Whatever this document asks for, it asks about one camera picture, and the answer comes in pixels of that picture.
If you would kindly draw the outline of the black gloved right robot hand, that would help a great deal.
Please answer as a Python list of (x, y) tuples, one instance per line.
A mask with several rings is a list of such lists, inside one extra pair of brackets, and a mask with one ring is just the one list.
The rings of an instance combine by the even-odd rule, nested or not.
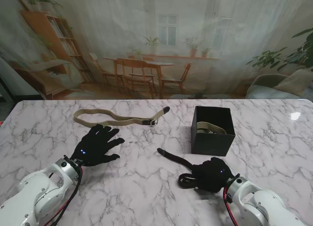
[(192, 167), (193, 187), (211, 193), (218, 193), (222, 188), (230, 185), (240, 176), (233, 175), (228, 165), (220, 158), (211, 158), (202, 164)]

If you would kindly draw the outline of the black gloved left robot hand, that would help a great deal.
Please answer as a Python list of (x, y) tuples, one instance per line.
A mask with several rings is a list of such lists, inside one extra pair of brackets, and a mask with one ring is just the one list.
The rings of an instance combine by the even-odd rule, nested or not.
[(107, 152), (124, 143), (123, 138), (113, 139), (119, 129), (97, 124), (81, 139), (70, 159), (80, 166), (97, 166), (114, 161), (118, 154), (107, 155)]

